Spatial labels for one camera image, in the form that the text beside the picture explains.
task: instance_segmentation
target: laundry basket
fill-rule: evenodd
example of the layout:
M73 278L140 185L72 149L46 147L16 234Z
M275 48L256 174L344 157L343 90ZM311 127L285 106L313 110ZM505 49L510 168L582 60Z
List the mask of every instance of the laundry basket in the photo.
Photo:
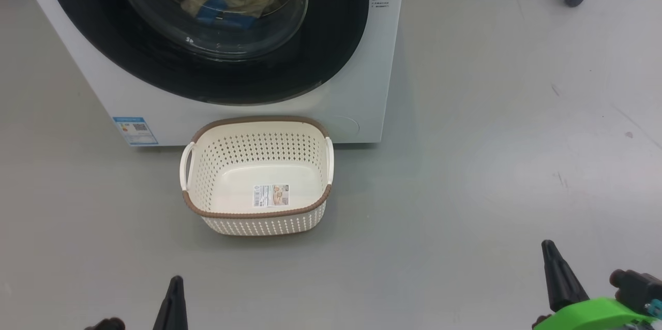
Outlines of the laundry basket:
M322 219L333 171L333 144L317 121L255 116L199 130L182 153L179 182L189 208L218 233L284 235Z

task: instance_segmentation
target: basket handle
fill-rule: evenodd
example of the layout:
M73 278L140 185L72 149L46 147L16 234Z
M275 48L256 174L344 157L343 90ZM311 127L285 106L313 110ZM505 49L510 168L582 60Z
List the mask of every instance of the basket handle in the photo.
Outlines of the basket handle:
M333 142L331 138L326 137L326 168L328 169L328 179L329 184L333 183L333 171L334 171L334 154L333 154Z
M182 187L182 191L189 191L189 182L191 181L193 173L193 158L191 152L195 147L195 142L189 143L186 148L184 148L184 153L182 153L182 158L179 161L179 184ZM186 165L189 162L189 156L191 156L191 164L189 165L189 175L186 175Z

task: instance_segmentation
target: green plastic part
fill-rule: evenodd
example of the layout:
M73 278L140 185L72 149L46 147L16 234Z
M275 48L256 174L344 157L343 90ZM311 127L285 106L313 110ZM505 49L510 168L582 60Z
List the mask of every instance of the green plastic part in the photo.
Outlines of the green plastic part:
M610 330L628 323L657 320L632 311L615 299L598 297L562 308L534 330Z

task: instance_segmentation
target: basket bottom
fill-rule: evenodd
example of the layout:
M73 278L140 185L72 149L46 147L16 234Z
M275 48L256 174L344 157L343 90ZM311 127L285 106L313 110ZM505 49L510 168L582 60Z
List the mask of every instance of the basket bottom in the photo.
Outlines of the basket bottom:
M274 195L274 187L288 191ZM211 212L231 214L259 214L307 207L322 196L324 187L316 167L304 164L272 163L229 169L217 178L211 194ZM268 205L257 206L260 195L268 193Z

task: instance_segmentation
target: front-loading washing machine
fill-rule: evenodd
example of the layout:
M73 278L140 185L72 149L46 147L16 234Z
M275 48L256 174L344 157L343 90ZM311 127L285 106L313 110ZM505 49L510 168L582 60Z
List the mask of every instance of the front-loading washing machine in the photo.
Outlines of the front-loading washing machine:
M131 145L254 115L381 140L400 0L37 2Z

